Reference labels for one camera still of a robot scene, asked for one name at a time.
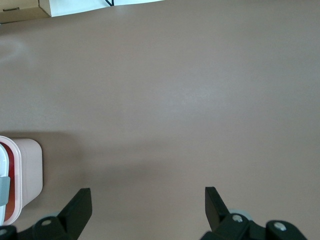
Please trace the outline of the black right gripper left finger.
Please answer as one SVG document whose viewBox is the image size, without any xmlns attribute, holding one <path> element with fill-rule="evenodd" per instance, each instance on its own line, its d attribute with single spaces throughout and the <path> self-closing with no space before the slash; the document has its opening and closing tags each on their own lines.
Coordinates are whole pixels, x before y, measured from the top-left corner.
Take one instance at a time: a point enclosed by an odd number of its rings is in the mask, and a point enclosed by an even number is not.
<svg viewBox="0 0 320 240">
<path fill-rule="evenodd" d="M 89 188 L 80 189 L 57 216 L 38 220 L 18 232 L 14 225 L 0 227 L 2 240 L 77 240 L 92 216 Z"/>
</svg>

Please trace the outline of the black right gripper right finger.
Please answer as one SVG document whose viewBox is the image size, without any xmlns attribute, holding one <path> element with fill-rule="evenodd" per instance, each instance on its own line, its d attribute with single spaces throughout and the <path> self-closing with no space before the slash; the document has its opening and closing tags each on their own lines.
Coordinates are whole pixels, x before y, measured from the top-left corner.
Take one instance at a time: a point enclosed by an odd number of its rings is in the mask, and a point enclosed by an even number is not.
<svg viewBox="0 0 320 240">
<path fill-rule="evenodd" d="M 265 227 L 241 213 L 231 213 L 215 187 L 205 188 L 205 214 L 211 228 L 202 240 L 305 240 L 292 223 L 270 220 Z"/>
</svg>

